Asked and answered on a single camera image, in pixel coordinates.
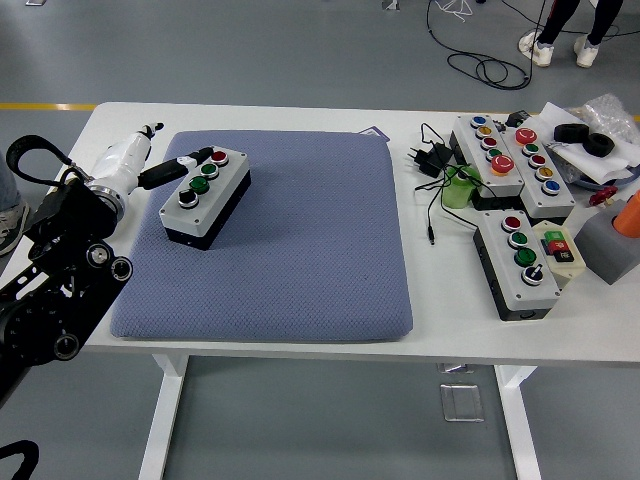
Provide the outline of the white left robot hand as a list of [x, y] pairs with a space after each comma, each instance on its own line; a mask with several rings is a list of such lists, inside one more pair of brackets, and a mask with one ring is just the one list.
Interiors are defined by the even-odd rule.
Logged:
[[213, 154], [212, 147], [204, 147], [143, 170], [151, 151], [151, 140], [163, 127], [163, 123], [144, 125], [125, 140], [110, 146], [94, 165], [88, 187], [121, 196], [129, 195], [137, 187], [151, 190], [184, 177]]

